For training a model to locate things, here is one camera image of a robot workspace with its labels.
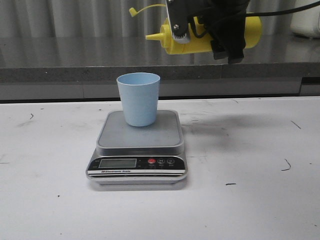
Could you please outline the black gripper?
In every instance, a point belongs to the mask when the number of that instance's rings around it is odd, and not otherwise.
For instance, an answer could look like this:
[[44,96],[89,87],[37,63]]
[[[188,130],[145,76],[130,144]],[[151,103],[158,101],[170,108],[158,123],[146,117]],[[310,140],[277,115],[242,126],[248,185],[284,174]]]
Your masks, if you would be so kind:
[[178,44],[190,42],[188,19],[197,17],[200,24],[211,25],[209,34],[213,59],[227,58],[229,64],[244,58],[245,23],[249,0],[166,0],[171,36]]

